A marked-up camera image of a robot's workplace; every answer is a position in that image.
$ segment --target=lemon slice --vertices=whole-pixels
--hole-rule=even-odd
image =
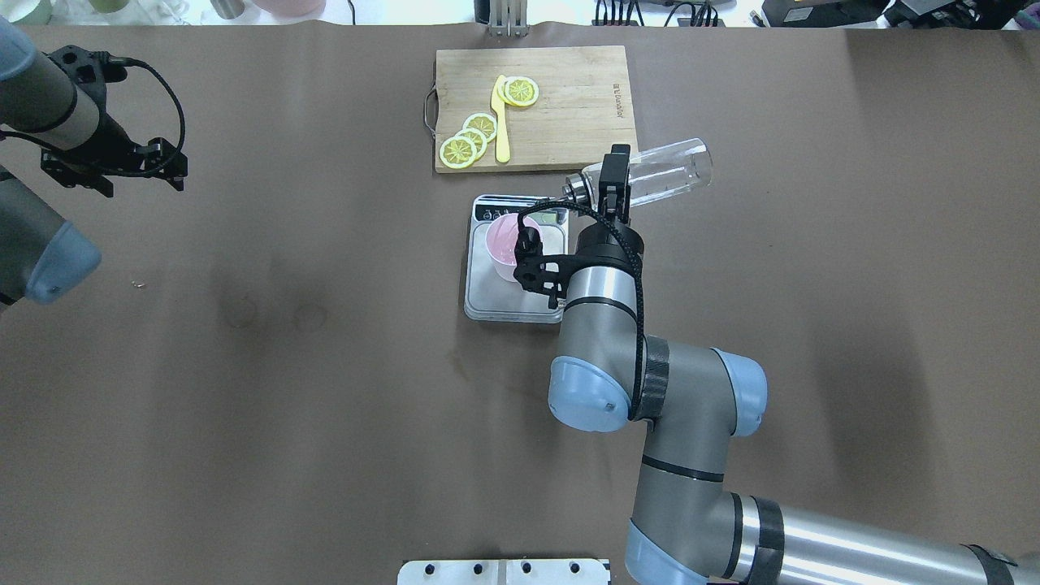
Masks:
[[[476,160],[476,145],[466,136],[451,136],[441,145],[441,161],[448,169],[465,169]]]
[[[484,156],[484,153],[488,151],[488,138],[484,135],[484,132],[476,128],[463,128],[456,135],[466,136],[476,145],[476,157],[473,159],[473,162],[479,160]]]
[[[462,123],[462,127],[464,130],[466,128],[479,130],[488,142],[493,141],[495,134],[498,133],[498,122],[495,121],[495,117],[483,111],[478,111],[467,118],[466,122]]]
[[[530,77],[509,77],[502,83],[502,99],[517,107],[532,105],[538,101],[538,83]]]

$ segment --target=blue plastic cover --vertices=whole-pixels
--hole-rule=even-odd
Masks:
[[[706,585],[708,578],[691,570],[628,522],[625,568],[642,585]]]
[[[101,252],[71,222],[54,232],[25,285],[25,297],[48,305],[83,281],[101,263]]]
[[[711,351],[722,358],[733,386],[733,399],[736,401],[736,430],[733,434],[746,437],[757,431],[762,424],[769,399],[765,372],[751,358],[728,354],[718,348],[711,348]]]
[[[579,431],[610,433],[628,423],[628,392],[596,365],[558,356],[550,366],[549,410]]]
[[[0,17],[0,81],[29,69],[36,58],[36,46],[17,26]]]

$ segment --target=pink cup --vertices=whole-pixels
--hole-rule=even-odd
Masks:
[[[542,228],[538,222],[525,215],[523,225],[532,227],[542,233]],[[495,265],[498,276],[510,282],[516,282],[513,278],[513,271],[517,268],[517,258],[513,254],[513,248],[517,244],[517,214],[506,213],[495,219],[488,227],[488,233],[484,239],[488,247],[488,255],[491,256],[491,263]]]

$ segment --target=yellow knife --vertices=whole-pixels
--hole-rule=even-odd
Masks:
[[[495,160],[509,162],[511,154],[510,135],[505,130],[505,102],[498,95],[498,88],[503,83],[505,83],[505,76],[499,75],[498,79],[495,80],[494,86],[491,87],[491,109],[495,111],[495,117],[498,118],[498,134],[495,136]]]

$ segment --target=wooden cutting board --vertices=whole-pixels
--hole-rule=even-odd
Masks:
[[[530,77],[541,93],[530,107],[506,106],[512,158],[496,161],[492,142],[472,167],[448,169],[441,143],[470,115],[494,116],[491,87],[499,75]],[[615,143],[639,151],[624,47],[437,51],[437,97],[438,173],[577,171],[602,161]]]

